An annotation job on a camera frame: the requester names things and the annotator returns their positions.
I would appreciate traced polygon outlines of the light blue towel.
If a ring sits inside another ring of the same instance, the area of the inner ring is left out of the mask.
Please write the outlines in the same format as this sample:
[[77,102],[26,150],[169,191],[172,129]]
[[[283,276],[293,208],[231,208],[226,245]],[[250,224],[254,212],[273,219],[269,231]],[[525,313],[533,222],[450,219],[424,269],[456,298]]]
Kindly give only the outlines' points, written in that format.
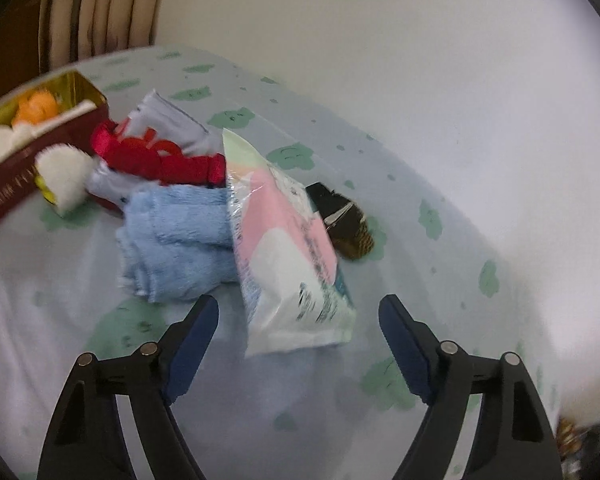
[[119,284],[156,302],[184,302],[236,283],[225,188],[148,186],[130,196],[117,229]]

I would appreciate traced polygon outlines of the black gold scrunchie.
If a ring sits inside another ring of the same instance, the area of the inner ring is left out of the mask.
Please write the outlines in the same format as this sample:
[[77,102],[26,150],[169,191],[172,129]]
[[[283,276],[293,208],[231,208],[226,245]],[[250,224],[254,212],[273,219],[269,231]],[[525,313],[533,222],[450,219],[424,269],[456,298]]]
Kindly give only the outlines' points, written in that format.
[[366,215],[353,200],[321,182],[310,184],[306,192],[322,217],[332,246],[343,258],[360,260],[374,249]]

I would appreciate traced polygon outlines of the pastel tissue pack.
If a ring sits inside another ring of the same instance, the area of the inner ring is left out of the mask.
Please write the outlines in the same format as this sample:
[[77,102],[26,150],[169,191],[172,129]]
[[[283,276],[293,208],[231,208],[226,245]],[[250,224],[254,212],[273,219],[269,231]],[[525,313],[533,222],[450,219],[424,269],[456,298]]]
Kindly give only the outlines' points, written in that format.
[[237,133],[222,137],[246,353],[346,344],[356,310],[306,188]]

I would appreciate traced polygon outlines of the orange soft cloth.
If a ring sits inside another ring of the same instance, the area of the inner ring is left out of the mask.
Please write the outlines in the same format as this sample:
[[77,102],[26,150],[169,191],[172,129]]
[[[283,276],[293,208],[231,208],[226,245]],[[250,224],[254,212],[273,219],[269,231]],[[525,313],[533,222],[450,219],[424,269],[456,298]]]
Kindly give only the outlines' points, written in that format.
[[47,89],[35,90],[28,96],[18,100],[16,114],[12,118],[12,125],[26,122],[37,125],[55,118],[60,114],[60,105],[56,96]]

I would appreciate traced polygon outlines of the red gold tin box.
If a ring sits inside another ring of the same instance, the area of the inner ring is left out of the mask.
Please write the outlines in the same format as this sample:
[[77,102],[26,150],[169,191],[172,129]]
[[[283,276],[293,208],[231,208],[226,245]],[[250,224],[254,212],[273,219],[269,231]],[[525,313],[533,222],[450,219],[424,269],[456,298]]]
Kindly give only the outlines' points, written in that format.
[[36,90],[52,92],[59,100],[59,109],[63,113],[84,101],[92,102],[95,107],[76,117],[62,120],[0,162],[0,221],[36,189],[34,160],[38,152],[51,145],[65,143],[92,154],[92,132],[108,118],[106,96],[78,70],[66,70],[33,79],[3,96],[0,99],[0,126],[8,126],[15,117],[19,102]]

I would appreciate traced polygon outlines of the beige patterned curtain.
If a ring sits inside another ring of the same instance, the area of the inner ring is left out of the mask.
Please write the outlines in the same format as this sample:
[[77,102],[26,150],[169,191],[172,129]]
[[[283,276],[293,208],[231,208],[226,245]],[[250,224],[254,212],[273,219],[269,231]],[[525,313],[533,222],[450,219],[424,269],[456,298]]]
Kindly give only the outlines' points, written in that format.
[[155,43],[161,0],[41,0],[38,68],[42,73]]

